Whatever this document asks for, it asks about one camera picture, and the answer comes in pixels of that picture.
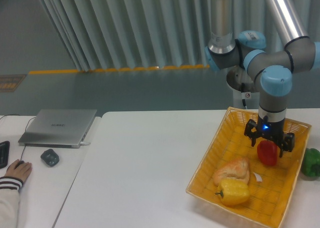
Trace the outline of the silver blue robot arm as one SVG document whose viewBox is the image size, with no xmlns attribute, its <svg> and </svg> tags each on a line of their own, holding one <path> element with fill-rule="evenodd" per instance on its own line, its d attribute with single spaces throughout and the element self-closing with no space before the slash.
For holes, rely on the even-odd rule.
<svg viewBox="0 0 320 228">
<path fill-rule="evenodd" d="M 214 71 L 238 66 L 259 92 L 257 121 L 249 120 L 244 134 L 252 143 L 258 138 L 274 142 L 281 152 L 295 146 L 293 133 L 284 132 L 288 96 L 294 73 L 320 66 L 320 44 L 309 38 L 292 0 L 264 0 L 283 44 L 283 50 L 268 54 L 265 38 L 255 31 L 233 37 L 233 0 L 211 0 L 211 38 L 205 48 Z"/>
</svg>

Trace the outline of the person's hand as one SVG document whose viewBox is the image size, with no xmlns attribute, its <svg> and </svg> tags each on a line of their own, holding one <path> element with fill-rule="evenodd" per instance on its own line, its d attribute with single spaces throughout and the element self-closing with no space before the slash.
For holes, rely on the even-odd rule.
<svg viewBox="0 0 320 228">
<path fill-rule="evenodd" d="M 32 163 L 24 162 L 22 165 L 15 169 L 15 166 L 19 161 L 20 160 L 17 159 L 12 164 L 10 164 L 10 166 L 7 168 L 5 176 L 21 180 L 22 183 L 25 183 L 32 172 Z"/>
</svg>

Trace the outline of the white striped sleeve forearm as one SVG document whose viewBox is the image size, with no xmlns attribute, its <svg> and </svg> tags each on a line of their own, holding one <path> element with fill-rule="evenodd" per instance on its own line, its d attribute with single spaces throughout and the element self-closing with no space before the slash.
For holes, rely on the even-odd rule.
<svg viewBox="0 0 320 228">
<path fill-rule="evenodd" d="M 23 181 L 3 176 L 0 178 L 0 227 L 16 228 Z"/>
</svg>

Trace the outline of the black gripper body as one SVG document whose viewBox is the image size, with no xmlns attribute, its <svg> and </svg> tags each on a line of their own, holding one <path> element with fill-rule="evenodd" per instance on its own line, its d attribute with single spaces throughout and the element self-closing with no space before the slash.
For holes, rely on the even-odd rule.
<svg viewBox="0 0 320 228">
<path fill-rule="evenodd" d="M 284 136 L 284 123 L 282 119 L 278 122 L 269 122 L 258 116 L 256 136 L 273 141 L 275 144 L 280 145 Z"/>
</svg>

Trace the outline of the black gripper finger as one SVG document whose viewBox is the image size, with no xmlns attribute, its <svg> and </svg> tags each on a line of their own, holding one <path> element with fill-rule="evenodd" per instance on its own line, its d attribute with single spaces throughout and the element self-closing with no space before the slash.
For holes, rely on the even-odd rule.
<svg viewBox="0 0 320 228">
<path fill-rule="evenodd" d="M 283 133 L 276 141 L 277 146 L 280 148 L 279 157 L 283 157 L 284 152 L 292 152 L 295 147 L 295 134 L 292 132 Z"/>
<path fill-rule="evenodd" d="M 257 123 L 253 119 L 249 119 L 244 129 L 244 135 L 250 138 L 252 147 L 255 146 L 256 140 L 259 137 L 257 126 Z"/>
</svg>

